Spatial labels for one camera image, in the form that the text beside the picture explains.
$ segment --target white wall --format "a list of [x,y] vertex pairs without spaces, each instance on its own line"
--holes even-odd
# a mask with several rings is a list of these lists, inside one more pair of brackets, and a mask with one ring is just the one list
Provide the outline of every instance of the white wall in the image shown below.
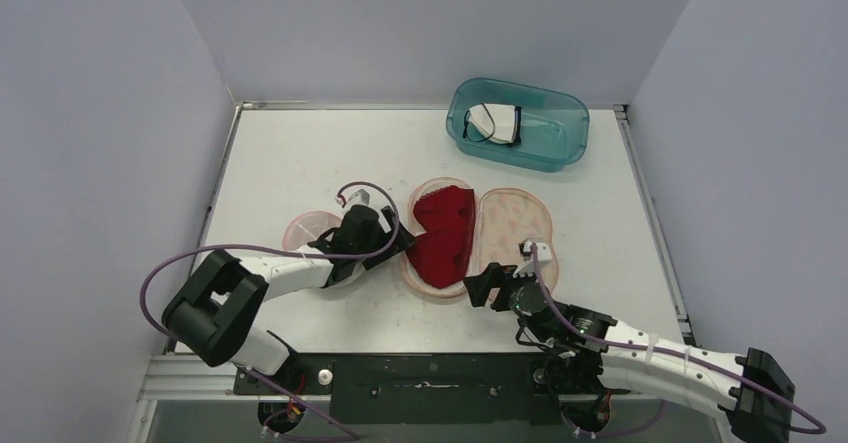
[[[848,0],[692,0],[630,116],[695,327],[847,441]],[[804,424],[800,417],[795,424]]]
[[123,441],[232,102],[180,0],[0,0],[0,108],[0,439]]
[[449,99],[475,76],[630,101],[688,0],[183,0],[237,100]]

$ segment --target purple cable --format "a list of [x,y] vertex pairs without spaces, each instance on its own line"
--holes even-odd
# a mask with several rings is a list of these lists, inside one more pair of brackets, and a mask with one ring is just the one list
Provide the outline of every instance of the purple cable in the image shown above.
[[660,419],[662,419],[663,415],[665,415],[665,400],[660,400],[660,407],[657,408],[657,412],[654,414],[654,416],[651,417],[650,420],[642,423],[639,426],[636,426],[634,428],[629,428],[629,429],[626,429],[626,430],[605,431],[603,433],[593,433],[591,431],[586,431],[583,428],[578,427],[571,420],[569,420],[568,417],[565,417],[565,421],[567,421],[568,424],[572,426],[572,428],[577,428],[577,430],[580,432],[581,435],[592,436],[594,434],[595,436],[593,438],[620,438],[622,436],[635,435],[636,433],[641,433],[641,432],[647,430],[648,428],[656,425],[657,422],[660,421]]
[[394,212],[394,219],[392,221],[394,223],[394,228],[392,229],[392,236],[389,238],[389,241],[385,245],[383,245],[383,247],[380,248],[379,250],[372,251],[371,253],[361,254],[361,255],[322,255],[322,254],[297,253],[297,252],[294,252],[294,251],[277,250],[277,249],[268,248],[268,247],[265,247],[265,246],[242,245],[242,244],[236,244],[236,243],[224,244],[224,245],[201,246],[201,247],[195,248],[193,250],[184,251],[182,253],[176,254],[176,255],[168,258],[167,260],[163,261],[162,263],[159,263],[158,265],[156,265],[156,267],[153,268],[153,271],[151,271],[150,274],[147,275],[147,277],[144,279],[144,282],[141,284],[141,290],[139,291],[139,295],[138,295],[139,304],[141,305],[141,313],[144,315],[144,319],[147,320],[147,322],[150,323],[150,325],[153,326],[153,328],[156,328],[156,330],[159,331],[159,333],[162,333],[163,335],[167,336],[168,338],[171,338],[172,340],[177,339],[173,335],[173,333],[168,331],[167,328],[162,326],[162,324],[160,324],[158,321],[156,321],[156,318],[153,318],[153,315],[150,314],[150,309],[147,307],[147,289],[150,287],[150,283],[153,281],[153,278],[156,277],[156,275],[160,271],[162,271],[166,267],[176,263],[177,261],[182,260],[183,258],[188,258],[189,256],[193,256],[193,255],[196,255],[198,253],[204,253],[204,252],[207,252],[207,251],[214,251],[214,250],[248,250],[248,251],[258,251],[258,252],[261,252],[261,253],[270,253],[272,255],[277,255],[277,256],[289,256],[289,257],[292,257],[292,258],[307,258],[307,259],[313,259],[313,260],[365,260],[365,259],[377,256],[377,255],[383,253],[384,251],[388,250],[389,248],[391,248],[392,244],[394,244],[395,240],[397,239],[398,232],[400,231],[400,220],[398,219],[397,205],[395,205],[395,201],[392,199],[392,197],[389,196],[388,193],[386,193],[386,190],[380,188],[379,186],[375,185],[374,183],[369,183],[367,181],[352,181],[352,182],[342,186],[341,188],[339,188],[339,191],[336,193],[336,196],[340,196],[340,197],[342,197],[343,201],[346,201],[346,200],[344,200],[344,197],[342,196],[342,192],[344,190],[350,188],[351,186],[360,186],[360,185],[361,186],[367,186],[369,188],[373,188],[373,189],[377,190],[378,192],[380,192],[389,201],[389,206],[391,206],[392,211]]
[[[338,429],[344,431],[345,433],[347,433],[348,435],[350,435],[348,437],[345,437],[345,436],[309,437],[309,436],[289,436],[289,435],[281,433],[280,438],[282,438],[284,440],[289,440],[289,441],[302,441],[302,442],[314,441],[314,442],[327,442],[327,443],[331,443],[331,442],[341,443],[341,442],[345,442],[345,441],[357,441],[357,440],[359,440],[359,435],[355,431],[353,431],[350,428],[346,427],[345,425],[339,423],[338,420],[336,420],[332,416],[328,415],[327,413],[324,413],[323,411],[319,410],[315,406],[312,406],[311,404],[307,403],[306,401],[303,400],[303,398],[295,395],[294,393],[290,392],[289,390],[287,390],[287,389],[283,388],[282,386],[274,383],[274,381],[271,380],[270,378],[268,378],[268,376],[263,375],[262,373],[259,373],[258,371],[254,370],[252,368],[251,369],[245,368],[244,370],[247,371],[247,373],[249,375],[251,375],[254,378],[256,378],[257,380],[261,381],[268,388],[271,388],[272,390],[274,390],[278,393],[281,393],[283,395],[288,396],[292,400],[296,401],[298,404],[302,405],[307,410],[312,410],[312,412],[314,412],[316,415],[320,416],[321,418],[325,419],[331,425],[335,426],[336,428],[338,428]],[[272,414],[271,416],[266,418],[264,422],[262,422],[262,426],[267,427],[268,424],[271,421],[274,420],[274,418],[281,415],[282,413],[283,412],[278,411],[278,412]]]
[[[532,257],[533,257],[533,270],[536,272],[536,281],[539,283],[539,286],[542,288],[542,294],[545,296],[545,302],[548,304],[548,307],[554,312],[554,315],[557,317],[557,319],[560,321],[560,323],[562,323],[563,325],[565,325],[566,328],[568,328],[568,331],[574,333],[575,335],[577,335],[581,338],[586,339],[587,341],[591,341],[591,342],[597,343],[599,345],[607,345],[607,346],[612,346],[612,347],[615,347],[615,348],[624,348],[626,350],[649,351],[648,347],[645,346],[645,345],[635,345],[635,344],[630,344],[630,343],[619,343],[617,341],[608,341],[608,340],[604,340],[603,338],[598,338],[598,337],[591,336],[591,335],[581,334],[580,331],[573,324],[571,324],[570,321],[568,321],[568,319],[566,319],[564,316],[562,316],[562,313],[560,313],[559,309],[557,309],[556,303],[554,303],[554,299],[553,299],[553,297],[551,297],[551,294],[548,291],[548,287],[545,286],[545,282],[542,280],[542,268],[539,265],[539,256],[536,253],[536,244],[535,243],[530,245],[530,250],[531,250],[531,253],[532,253]],[[681,352],[675,351],[675,350],[671,350],[671,349],[668,349],[668,348],[655,347],[654,352],[660,353],[660,354],[663,354],[663,355],[675,356],[675,357],[680,358],[682,360],[686,359],[686,355],[684,353],[681,353]],[[823,435],[827,431],[827,427],[825,427],[824,424],[822,424],[822,422],[819,421],[816,417],[809,414],[806,410],[804,410],[800,406],[796,405],[795,403],[787,400],[786,398],[784,398],[784,397],[778,395],[777,393],[769,390],[768,388],[764,387],[763,385],[761,385],[761,384],[759,384],[755,381],[751,381],[750,379],[745,378],[744,376],[739,376],[739,375],[733,373],[732,371],[725,370],[724,368],[722,368],[718,365],[714,365],[713,363],[710,363],[709,361],[702,360],[702,359],[696,358],[694,356],[690,356],[689,361],[691,361],[692,363],[695,363],[697,365],[701,365],[708,370],[712,370],[712,371],[715,371],[716,373],[722,374],[722,375],[724,375],[728,378],[732,378],[732,379],[742,383],[745,386],[748,386],[750,388],[753,388],[754,390],[759,391],[760,393],[762,393],[762,394],[768,396],[769,398],[777,401],[781,405],[784,405],[787,408],[791,409],[795,413],[798,413],[799,415],[803,416],[804,419],[806,419],[807,421],[809,421],[810,423],[812,423],[813,425],[816,426],[816,428],[801,428],[801,427],[797,427],[797,426],[790,426],[789,427],[790,431],[794,431],[796,433],[804,433],[804,434],[808,434],[808,435]]]

